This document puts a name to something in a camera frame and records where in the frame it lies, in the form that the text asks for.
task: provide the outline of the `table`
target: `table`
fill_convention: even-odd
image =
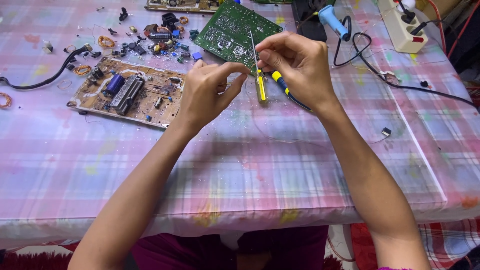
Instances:
[[[289,5],[243,1],[285,26]],[[468,94],[434,41],[418,54],[399,54],[378,15],[376,1],[342,0],[354,30],[367,29],[371,47],[364,55],[393,71],[403,85],[427,80],[433,90],[463,98]],[[51,77],[66,58],[69,44],[94,45],[102,29],[123,32],[160,23],[163,12],[139,1],[7,0],[0,4],[0,73],[13,84]],[[105,6],[97,12],[95,8]],[[130,13],[118,24],[120,8]],[[202,29],[210,15],[189,14],[186,30]],[[294,30],[294,23],[287,25]],[[329,62],[337,37],[327,29]],[[45,54],[49,40],[53,54]],[[184,39],[192,52],[219,62]],[[350,44],[342,44],[339,61]],[[79,63],[96,60],[77,57]],[[128,61],[185,72],[193,62],[165,57]],[[362,67],[360,61],[354,65]],[[479,216],[480,117],[468,105],[413,90],[390,89],[365,69],[331,68],[335,92],[354,125],[396,179],[417,221],[453,221]],[[67,89],[57,83],[72,81]],[[0,248],[60,239],[80,239],[97,213],[162,131],[100,115],[79,115],[65,106],[84,77],[69,71],[52,84],[29,92],[0,86],[13,98],[0,110]],[[242,93],[186,147],[144,235],[183,236],[361,221],[325,129],[315,116],[268,82],[269,103],[261,108],[250,78]],[[381,130],[392,135],[384,139]]]

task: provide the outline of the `red wire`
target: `red wire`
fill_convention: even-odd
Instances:
[[[450,56],[452,55],[453,50],[455,49],[455,46],[456,46],[458,40],[462,36],[463,32],[465,32],[465,29],[467,28],[467,25],[470,22],[470,19],[473,17],[473,13],[475,13],[475,11],[477,10],[477,7],[479,7],[479,5],[480,5],[480,1],[477,1],[477,4],[475,4],[475,7],[472,10],[472,13],[470,14],[470,16],[468,16],[467,21],[463,25],[462,31],[460,31],[460,34],[458,34],[458,37],[456,38],[455,42],[453,43],[452,48],[450,49],[450,52],[448,52],[447,58],[450,58]]]
[[[433,3],[432,0],[428,0],[428,2],[430,3],[430,5],[432,5],[433,10],[435,10],[435,14],[437,15],[437,19],[441,20],[440,13],[438,12],[438,9],[437,9],[437,6],[435,5],[435,3]],[[444,54],[447,54],[447,45],[445,43],[444,27],[443,27],[442,23],[438,23],[438,26],[440,28],[440,38],[442,39],[442,47],[444,48]]]

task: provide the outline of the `person's right hand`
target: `person's right hand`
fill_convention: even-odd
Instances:
[[[324,42],[284,31],[267,37],[255,49],[260,52],[258,67],[279,71],[292,95],[314,112],[338,103]]]

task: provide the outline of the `electrical outlet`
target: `electrical outlet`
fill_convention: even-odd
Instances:
[[[417,17],[415,16],[413,21],[407,24],[402,20],[403,12],[396,8],[398,5],[396,1],[380,0],[377,3],[395,50],[398,52],[417,53],[428,41],[423,30],[415,36],[410,34],[413,29],[420,25]]]

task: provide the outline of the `person's lap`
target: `person's lap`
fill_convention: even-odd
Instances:
[[[244,233],[239,249],[224,246],[217,234],[180,237],[168,233],[139,239],[132,254],[140,270],[236,269],[236,253],[271,253],[264,269],[321,269],[328,226]]]

